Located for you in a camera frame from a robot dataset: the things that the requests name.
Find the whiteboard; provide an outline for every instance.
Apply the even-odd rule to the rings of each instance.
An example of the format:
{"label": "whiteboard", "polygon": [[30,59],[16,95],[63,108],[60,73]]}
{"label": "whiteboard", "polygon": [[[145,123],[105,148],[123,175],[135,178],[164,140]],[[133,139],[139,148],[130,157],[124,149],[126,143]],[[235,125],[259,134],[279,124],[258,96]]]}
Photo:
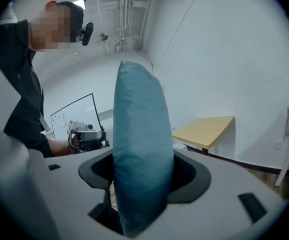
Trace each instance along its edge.
{"label": "whiteboard", "polygon": [[95,99],[92,93],[70,103],[53,113],[50,117],[56,141],[68,140],[67,127],[72,119],[93,125],[94,130],[101,131]]}

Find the headset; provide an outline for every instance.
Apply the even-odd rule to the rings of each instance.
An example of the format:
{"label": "headset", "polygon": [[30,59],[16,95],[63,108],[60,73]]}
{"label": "headset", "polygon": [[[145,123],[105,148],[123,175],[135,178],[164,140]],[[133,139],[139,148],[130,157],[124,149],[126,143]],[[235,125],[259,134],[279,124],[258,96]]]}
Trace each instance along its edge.
{"label": "headset", "polygon": [[86,26],[83,26],[80,31],[79,41],[82,41],[82,45],[86,46],[89,43],[90,37],[94,31],[94,24],[88,22]]}

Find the person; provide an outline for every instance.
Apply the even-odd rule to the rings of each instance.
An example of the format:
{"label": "person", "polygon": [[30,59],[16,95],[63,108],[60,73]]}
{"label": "person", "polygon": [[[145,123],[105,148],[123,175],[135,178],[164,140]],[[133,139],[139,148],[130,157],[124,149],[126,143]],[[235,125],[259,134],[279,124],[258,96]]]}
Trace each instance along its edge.
{"label": "person", "polygon": [[17,21],[0,19],[0,69],[21,99],[12,112],[4,132],[23,142],[28,149],[42,152],[45,158],[70,155],[73,150],[66,140],[47,139],[44,120],[44,93],[32,65],[36,52],[57,49],[64,43],[76,42],[83,24],[84,10],[68,1],[48,2],[39,17]]}

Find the teal cushion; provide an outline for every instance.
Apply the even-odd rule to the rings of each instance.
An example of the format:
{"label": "teal cushion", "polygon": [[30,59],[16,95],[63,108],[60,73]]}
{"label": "teal cushion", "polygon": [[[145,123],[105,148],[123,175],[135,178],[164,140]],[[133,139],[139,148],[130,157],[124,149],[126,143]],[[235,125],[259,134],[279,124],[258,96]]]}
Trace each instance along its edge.
{"label": "teal cushion", "polygon": [[174,168],[172,132],[159,80],[122,61],[113,107],[114,190],[125,236],[143,231],[164,210]]}

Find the yellow table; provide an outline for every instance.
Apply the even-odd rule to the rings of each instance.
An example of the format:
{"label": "yellow table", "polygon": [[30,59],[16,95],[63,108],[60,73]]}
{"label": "yellow table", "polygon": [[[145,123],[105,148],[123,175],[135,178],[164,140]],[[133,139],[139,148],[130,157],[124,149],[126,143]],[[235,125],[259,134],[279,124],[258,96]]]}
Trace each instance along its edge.
{"label": "yellow table", "polygon": [[235,117],[221,116],[199,118],[183,128],[175,130],[172,137],[202,148],[202,153],[208,155],[210,149],[226,132]]}

